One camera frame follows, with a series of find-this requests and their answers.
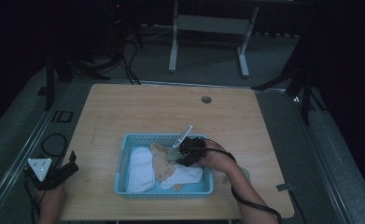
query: white cloth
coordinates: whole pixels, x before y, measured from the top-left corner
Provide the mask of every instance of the white cloth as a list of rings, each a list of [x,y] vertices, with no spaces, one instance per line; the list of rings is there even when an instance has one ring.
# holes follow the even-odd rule
[[[155,187],[152,154],[147,147],[133,150],[130,158],[130,175],[127,192],[144,192]]]
[[[170,189],[177,184],[195,184],[202,182],[202,167],[187,167],[180,164],[175,164],[174,167],[174,173],[160,183],[162,189]]]

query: human hand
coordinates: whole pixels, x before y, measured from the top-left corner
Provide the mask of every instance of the human hand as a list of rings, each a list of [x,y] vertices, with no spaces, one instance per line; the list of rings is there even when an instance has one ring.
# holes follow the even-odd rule
[[[207,148],[223,150],[222,147],[213,143],[212,141],[206,139],[204,141],[205,147]],[[216,151],[206,151],[205,157],[200,159],[197,164],[202,166],[208,166],[211,169],[223,172],[225,174],[227,174],[231,169],[235,169],[235,167],[237,166],[237,163],[229,156]]]
[[[65,190],[63,183],[55,189],[39,190],[36,198],[40,200],[39,224],[57,223],[57,219],[63,210]]]

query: gray carpet floor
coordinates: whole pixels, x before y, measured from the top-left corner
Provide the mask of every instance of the gray carpet floor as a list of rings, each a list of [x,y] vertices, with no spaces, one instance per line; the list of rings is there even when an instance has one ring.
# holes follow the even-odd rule
[[[208,38],[204,35],[204,38],[200,35],[198,38],[197,34],[181,34],[176,71],[170,73],[169,29],[147,28],[145,32],[144,48],[137,50],[131,66],[143,84],[249,88],[277,77],[298,41],[283,36],[251,37],[246,53],[251,75],[245,78],[240,76],[236,55],[239,36]],[[134,46],[128,44],[125,48],[127,60],[132,58],[133,52]],[[21,175],[26,164],[21,160],[40,153],[41,141],[53,133],[62,133],[70,140],[92,84],[128,83],[123,64],[101,72],[111,79],[96,80],[75,71],[72,83],[57,80],[57,100],[49,111],[44,111],[46,99],[36,95],[45,85],[44,69],[31,78],[0,120],[0,223],[30,222],[31,205]],[[272,90],[257,91],[281,170],[296,198],[293,201],[295,216],[283,223],[303,223],[303,216],[307,223],[365,223],[365,184],[330,114],[312,102],[311,125],[306,126],[299,114],[300,103],[283,93],[288,82],[286,80]],[[56,111],[73,112],[72,120],[52,122]],[[49,142],[49,146],[55,150],[63,147],[56,141]]]

